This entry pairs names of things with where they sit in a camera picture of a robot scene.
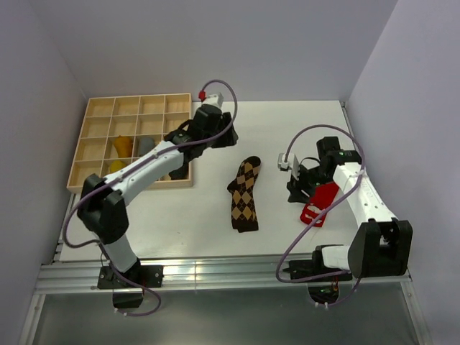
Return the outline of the brown argyle sock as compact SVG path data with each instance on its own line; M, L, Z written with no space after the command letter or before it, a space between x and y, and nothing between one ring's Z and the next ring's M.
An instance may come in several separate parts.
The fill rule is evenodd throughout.
M231 194L231 225L239 233L258 231L254 186L259 176L261 159L251 156L239 166L236 177L228 184Z

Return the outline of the grey sock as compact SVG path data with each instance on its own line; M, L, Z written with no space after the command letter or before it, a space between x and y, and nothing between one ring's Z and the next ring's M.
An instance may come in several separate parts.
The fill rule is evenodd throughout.
M155 148L155 140L152 137L140 137L137 145L137 156L142 157Z

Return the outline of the mustard yellow striped sock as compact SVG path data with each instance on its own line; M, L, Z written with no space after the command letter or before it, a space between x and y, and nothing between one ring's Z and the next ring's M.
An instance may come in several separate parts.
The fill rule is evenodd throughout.
M119 158L128 158L132 156L133 141L131 137L118 136L113 146Z

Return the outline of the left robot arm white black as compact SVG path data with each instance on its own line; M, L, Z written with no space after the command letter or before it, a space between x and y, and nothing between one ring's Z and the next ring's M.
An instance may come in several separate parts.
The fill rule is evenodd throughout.
M200 157L204 150L234 146L238 140L234 119L234 114L204 104L192 119L126 168L104 178L86 178L77 216L95 234L113 265L114 279L122 286L131 287L141 280L140 260L126 236L127 206L147 187Z

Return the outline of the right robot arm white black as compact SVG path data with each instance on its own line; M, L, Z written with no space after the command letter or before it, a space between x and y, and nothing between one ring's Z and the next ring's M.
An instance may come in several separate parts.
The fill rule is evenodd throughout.
M337 137L317 144L319 163L308 169L294 154L281 154L277 165L290 171L289 202L307 203L323 186L335 183L343 193L358 226L350 245L316 247L299 278L325 281L338 275L355 278L402 276L408 268L413 228L391 212L375 190L355 150L343 150Z

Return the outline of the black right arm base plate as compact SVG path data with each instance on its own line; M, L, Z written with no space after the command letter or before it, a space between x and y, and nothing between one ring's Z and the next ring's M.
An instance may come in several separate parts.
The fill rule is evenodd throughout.
M313 259L290 260L288 266L282 270L288 273L291 280L323 275L326 273L339 272L338 269L325 267L320 261ZM329 277L321 277L311 280L311 282L332 282L333 280L351 281L353 279L350 273L342 275L334 275Z

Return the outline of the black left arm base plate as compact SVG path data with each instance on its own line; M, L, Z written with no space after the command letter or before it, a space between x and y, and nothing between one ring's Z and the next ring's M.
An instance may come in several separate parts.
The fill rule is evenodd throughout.
M147 288L160 288L163 279L162 265L140 265L131 268L122 275L138 285ZM123 288L133 288L134 286L119 278L109 266L100 269L97 288L99 290L113 290Z

